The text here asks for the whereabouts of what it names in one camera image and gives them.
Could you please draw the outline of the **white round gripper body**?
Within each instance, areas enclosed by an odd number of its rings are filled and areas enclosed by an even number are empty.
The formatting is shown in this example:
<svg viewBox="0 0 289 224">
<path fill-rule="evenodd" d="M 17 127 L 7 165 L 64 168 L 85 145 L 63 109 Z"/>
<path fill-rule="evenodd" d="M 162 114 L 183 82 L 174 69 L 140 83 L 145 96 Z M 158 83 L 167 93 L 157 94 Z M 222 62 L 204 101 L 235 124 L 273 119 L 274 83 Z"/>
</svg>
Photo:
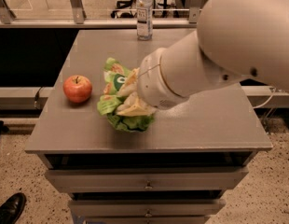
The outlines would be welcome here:
<svg viewBox="0 0 289 224">
<path fill-rule="evenodd" d="M 171 109 L 188 100 L 174 93 L 161 73 L 161 55 L 165 48 L 156 49 L 144 57 L 138 72 L 137 92 L 147 104 L 160 109 Z"/>
</svg>

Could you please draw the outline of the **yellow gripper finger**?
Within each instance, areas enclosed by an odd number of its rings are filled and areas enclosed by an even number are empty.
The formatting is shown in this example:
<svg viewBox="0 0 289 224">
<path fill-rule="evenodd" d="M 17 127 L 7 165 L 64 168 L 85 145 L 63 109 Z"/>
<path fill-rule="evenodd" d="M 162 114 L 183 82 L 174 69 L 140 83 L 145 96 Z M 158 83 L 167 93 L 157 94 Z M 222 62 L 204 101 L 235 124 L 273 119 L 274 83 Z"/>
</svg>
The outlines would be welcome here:
<svg viewBox="0 0 289 224">
<path fill-rule="evenodd" d="M 117 92 L 117 96 L 125 97 L 136 91 L 139 69 L 133 69 Z"/>
<path fill-rule="evenodd" d="M 135 91 L 116 109 L 116 114 L 125 117 L 150 116 L 156 111 L 155 107 L 140 99 Z"/>
</svg>

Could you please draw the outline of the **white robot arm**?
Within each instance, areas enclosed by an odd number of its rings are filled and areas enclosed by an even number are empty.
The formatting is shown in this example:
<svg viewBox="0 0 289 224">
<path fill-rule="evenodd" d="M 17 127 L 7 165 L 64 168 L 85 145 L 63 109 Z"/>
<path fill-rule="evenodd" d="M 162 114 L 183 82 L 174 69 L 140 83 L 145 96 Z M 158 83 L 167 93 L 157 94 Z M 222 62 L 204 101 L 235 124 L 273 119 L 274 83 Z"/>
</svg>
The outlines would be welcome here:
<svg viewBox="0 0 289 224">
<path fill-rule="evenodd" d="M 289 92 L 289 0 L 209 0 L 195 31 L 129 76 L 116 113 L 150 115 L 245 79 Z"/>
</svg>

